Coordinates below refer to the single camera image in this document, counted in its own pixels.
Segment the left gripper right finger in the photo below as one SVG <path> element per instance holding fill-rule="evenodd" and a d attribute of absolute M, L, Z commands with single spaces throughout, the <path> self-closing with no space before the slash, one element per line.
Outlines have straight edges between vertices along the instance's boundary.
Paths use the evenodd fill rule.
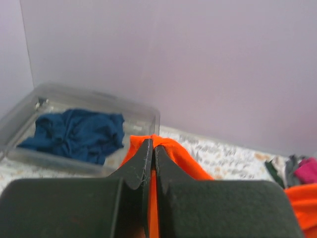
<path fill-rule="evenodd" d="M 163 238 L 302 238 L 282 188 L 265 180 L 197 180 L 155 149 Z"/>

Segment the orange t shirt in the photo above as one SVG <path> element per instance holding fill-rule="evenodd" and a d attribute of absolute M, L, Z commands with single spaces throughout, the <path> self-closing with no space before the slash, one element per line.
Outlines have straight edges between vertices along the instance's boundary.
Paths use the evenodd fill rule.
<path fill-rule="evenodd" d="M 148 238 L 161 238 L 159 232 L 159 209 L 157 192 L 157 171 L 155 149 L 162 146 L 169 158 L 183 169 L 188 175 L 197 180 L 215 180 L 191 157 L 185 148 L 170 138 L 157 135 L 131 136 L 130 148 L 121 166 L 130 160 L 146 139 L 153 142 L 153 157 L 151 163 L 151 177 L 148 197 Z M 317 187 L 314 184 L 295 186 L 282 189 L 293 209 L 297 222 L 304 233 L 303 238 L 314 238 L 317 235 Z"/>

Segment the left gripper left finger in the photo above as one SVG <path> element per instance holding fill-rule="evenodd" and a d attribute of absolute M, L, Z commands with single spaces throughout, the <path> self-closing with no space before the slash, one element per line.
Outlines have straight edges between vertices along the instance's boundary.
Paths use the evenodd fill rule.
<path fill-rule="evenodd" d="M 0 197 L 3 238 L 147 238 L 153 142 L 103 178 L 26 178 Z"/>

